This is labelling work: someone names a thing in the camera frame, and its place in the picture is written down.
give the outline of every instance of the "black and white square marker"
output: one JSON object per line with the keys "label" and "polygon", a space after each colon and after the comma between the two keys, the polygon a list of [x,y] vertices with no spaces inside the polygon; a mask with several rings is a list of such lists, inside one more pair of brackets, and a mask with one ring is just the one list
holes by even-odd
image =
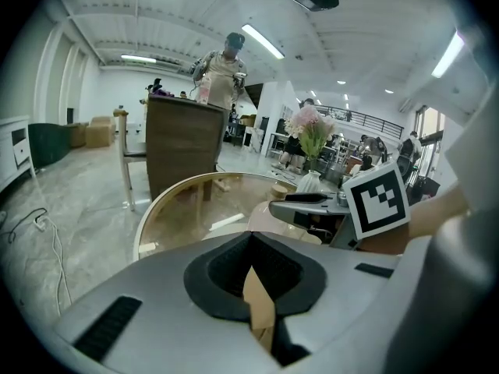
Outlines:
{"label": "black and white square marker", "polygon": [[351,188],[362,233],[375,231],[405,218],[402,192],[394,171]]}

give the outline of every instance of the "marble floor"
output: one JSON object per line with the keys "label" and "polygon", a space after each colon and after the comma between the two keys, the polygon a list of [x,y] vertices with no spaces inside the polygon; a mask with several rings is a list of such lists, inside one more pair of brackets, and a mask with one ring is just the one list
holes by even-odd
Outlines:
{"label": "marble floor", "polygon": [[[269,175],[275,158],[262,157],[224,143],[219,171]],[[297,183],[301,176],[278,171],[278,177]],[[145,162],[130,165],[136,210],[125,202],[117,144],[100,149],[80,148],[37,174],[20,179],[2,193],[0,210],[8,212],[2,227],[10,230],[31,210],[45,207],[58,227],[63,262],[73,302],[132,262],[133,239],[150,204]],[[59,265],[52,251],[53,231],[39,231],[32,215],[16,229],[16,240],[0,242],[0,267],[12,297],[32,323],[50,326],[58,318],[55,301]],[[69,306],[63,286],[61,311]]]}

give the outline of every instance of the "white vase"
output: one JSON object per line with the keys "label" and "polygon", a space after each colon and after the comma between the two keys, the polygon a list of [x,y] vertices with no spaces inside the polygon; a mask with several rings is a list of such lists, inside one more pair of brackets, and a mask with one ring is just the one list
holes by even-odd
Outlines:
{"label": "white vase", "polygon": [[299,181],[296,192],[317,192],[320,190],[320,173],[309,171],[307,175]]}

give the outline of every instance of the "white cable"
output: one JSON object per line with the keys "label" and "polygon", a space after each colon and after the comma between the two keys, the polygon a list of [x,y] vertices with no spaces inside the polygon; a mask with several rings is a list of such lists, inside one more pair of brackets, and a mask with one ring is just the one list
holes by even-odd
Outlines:
{"label": "white cable", "polygon": [[[64,281],[65,291],[66,291],[66,294],[68,295],[69,304],[71,305],[73,303],[73,300],[71,299],[71,295],[69,294],[69,287],[68,287],[68,283],[67,283],[67,280],[66,280],[66,277],[65,277],[64,266],[62,264],[63,258],[64,258],[64,256],[63,256],[63,249],[62,249],[62,243],[61,243],[61,239],[59,238],[57,225],[48,216],[43,216],[42,219],[47,220],[52,225],[52,230],[53,230],[53,234],[52,234],[52,251],[54,251],[54,254],[57,256],[57,260],[59,261],[59,267],[61,269],[61,271],[59,272],[59,279],[57,281],[57,287],[56,287],[56,290],[55,290],[55,303],[57,304],[58,314],[61,315],[61,308],[59,306],[59,288],[61,287],[61,280]],[[57,241],[59,243],[59,249],[61,250],[60,255],[55,250],[55,240],[56,239],[57,239]]]}

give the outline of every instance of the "flower bouquet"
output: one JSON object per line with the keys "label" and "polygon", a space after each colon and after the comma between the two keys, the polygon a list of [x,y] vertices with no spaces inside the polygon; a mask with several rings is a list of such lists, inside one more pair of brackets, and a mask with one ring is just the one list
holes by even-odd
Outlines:
{"label": "flower bouquet", "polygon": [[299,139],[303,152],[310,161],[310,170],[314,171],[317,158],[327,141],[332,140],[334,120],[323,117],[312,105],[306,105],[285,123],[288,134]]}

